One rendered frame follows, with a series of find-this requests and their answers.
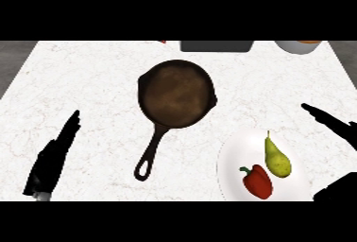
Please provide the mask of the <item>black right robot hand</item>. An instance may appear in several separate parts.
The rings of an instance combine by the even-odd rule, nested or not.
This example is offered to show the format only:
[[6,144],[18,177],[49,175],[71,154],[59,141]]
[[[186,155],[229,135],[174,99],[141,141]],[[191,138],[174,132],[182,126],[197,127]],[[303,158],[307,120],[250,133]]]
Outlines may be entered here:
[[[328,112],[303,103],[301,108],[316,117],[316,121],[322,123],[350,143],[357,150],[357,123],[350,121],[344,123]],[[357,171],[349,172],[315,194],[315,201],[357,202]]]

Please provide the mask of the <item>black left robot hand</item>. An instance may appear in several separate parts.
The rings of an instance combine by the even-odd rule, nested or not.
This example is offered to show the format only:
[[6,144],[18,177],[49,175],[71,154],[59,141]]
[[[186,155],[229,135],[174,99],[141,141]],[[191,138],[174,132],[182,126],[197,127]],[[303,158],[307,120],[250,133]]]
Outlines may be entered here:
[[23,191],[25,196],[34,197],[36,192],[54,193],[64,171],[65,156],[80,128],[80,111],[76,111],[64,124],[58,138],[49,141],[39,153]]

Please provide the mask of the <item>white plate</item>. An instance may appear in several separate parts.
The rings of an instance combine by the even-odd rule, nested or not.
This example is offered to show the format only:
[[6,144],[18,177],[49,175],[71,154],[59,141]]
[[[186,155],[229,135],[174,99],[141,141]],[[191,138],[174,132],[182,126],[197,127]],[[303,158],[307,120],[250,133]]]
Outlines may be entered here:
[[[267,137],[291,160],[292,174],[287,178],[278,178],[266,166]],[[275,131],[260,129],[241,129],[228,139],[219,153],[217,180],[226,200],[262,201],[248,192],[242,182],[247,173],[241,167],[251,169],[256,164],[266,170],[272,181],[273,190],[267,201],[313,200],[304,164],[290,143]]]

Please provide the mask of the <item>red bell pepper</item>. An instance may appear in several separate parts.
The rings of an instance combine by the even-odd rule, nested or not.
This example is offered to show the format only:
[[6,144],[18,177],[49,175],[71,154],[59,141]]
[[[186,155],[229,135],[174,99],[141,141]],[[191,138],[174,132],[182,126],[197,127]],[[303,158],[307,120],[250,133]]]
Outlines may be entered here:
[[259,164],[256,164],[251,169],[242,166],[241,171],[245,172],[242,183],[248,192],[257,198],[267,199],[272,195],[273,186],[266,170]]

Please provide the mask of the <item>dark cast iron pan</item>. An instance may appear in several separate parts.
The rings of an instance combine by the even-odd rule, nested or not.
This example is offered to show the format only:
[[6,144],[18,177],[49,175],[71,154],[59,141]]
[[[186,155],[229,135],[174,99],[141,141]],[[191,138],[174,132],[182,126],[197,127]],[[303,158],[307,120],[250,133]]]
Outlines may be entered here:
[[166,133],[192,126],[217,105],[214,83],[202,67],[188,60],[157,64],[139,78],[139,104],[155,128],[135,169],[135,177],[143,182]]

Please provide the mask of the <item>green pear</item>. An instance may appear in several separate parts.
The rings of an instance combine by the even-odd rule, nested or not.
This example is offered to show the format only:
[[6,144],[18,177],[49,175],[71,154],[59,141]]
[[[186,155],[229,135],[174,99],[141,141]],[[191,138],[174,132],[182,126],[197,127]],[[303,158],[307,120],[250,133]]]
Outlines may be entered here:
[[270,133],[266,138],[266,165],[270,173],[278,178],[287,178],[292,174],[292,164],[288,156],[278,148],[270,139]]

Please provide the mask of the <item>grey bowl with orange content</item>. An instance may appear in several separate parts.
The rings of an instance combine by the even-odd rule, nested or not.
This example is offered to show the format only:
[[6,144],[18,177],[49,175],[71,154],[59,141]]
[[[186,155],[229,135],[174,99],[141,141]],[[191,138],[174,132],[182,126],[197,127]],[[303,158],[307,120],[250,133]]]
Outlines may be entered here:
[[287,52],[304,55],[316,50],[321,41],[276,41],[276,44]]

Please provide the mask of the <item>dark grey flat appliance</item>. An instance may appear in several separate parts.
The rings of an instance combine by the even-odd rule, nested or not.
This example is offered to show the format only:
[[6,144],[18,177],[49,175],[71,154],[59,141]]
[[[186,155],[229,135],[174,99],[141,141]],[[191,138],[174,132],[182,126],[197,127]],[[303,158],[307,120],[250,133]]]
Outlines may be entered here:
[[182,41],[183,52],[248,52],[253,41]]

